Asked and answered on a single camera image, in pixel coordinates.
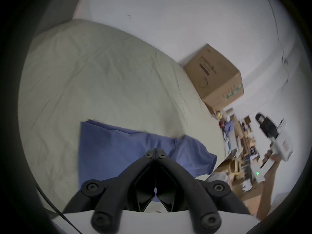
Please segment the person's right hand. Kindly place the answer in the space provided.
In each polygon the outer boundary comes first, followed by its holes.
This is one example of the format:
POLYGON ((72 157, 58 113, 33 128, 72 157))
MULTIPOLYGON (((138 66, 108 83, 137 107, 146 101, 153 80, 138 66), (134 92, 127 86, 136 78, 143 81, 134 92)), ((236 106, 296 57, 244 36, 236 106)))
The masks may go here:
POLYGON ((281 162, 281 157, 277 154, 273 154, 271 150, 267 150, 267 152, 264 154, 261 168, 267 163, 268 160, 273 161, 273 165, 270 169, 277 170, 281 162))

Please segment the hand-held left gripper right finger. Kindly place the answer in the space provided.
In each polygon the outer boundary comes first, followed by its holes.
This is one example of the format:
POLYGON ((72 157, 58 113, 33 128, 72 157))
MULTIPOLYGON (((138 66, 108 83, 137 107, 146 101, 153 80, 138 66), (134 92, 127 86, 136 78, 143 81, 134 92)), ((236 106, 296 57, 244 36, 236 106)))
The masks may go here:
POLYGON ((188 209, 195 233, 216 233, 223 222, 219 210, 250 216, 226 182, 200 182, 161 149, 155 162, 157 199, 170 213, 188 209))

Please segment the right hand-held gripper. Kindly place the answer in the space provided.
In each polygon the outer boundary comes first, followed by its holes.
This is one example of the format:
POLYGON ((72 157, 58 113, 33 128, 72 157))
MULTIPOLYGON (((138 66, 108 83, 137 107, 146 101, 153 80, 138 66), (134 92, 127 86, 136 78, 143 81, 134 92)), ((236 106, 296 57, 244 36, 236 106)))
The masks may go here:
MULTIPOLYGON (((259 123, 260 129, 264 135, 271 141, 271 151, 273 154, 279 155, 283 161, 287 162, 292 155, 294 148, 291 137, 286 131, 286 121, 283 119, 279 125, 276 126, 269 117, 264 116, 261 113, 256 114, 255 119, 259 123)), ((261 168, 255 159, 251 160, 251 172, 257 183, 261 183, 265 180, 264 176, 270 170, 272 165, 273 161, 268 160, 261 168)))

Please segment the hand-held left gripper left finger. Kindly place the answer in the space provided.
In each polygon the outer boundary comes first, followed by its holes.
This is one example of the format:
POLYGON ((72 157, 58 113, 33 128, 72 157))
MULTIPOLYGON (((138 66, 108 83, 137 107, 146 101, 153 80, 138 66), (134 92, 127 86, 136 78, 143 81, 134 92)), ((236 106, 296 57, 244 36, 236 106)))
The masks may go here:
POLYGON ((83 183, 63 214, 94 210, 91 225, 98 233, 117 233, 124 209, 143 212, 154 199, 156 149, 149 150, 119 176, 83 183))

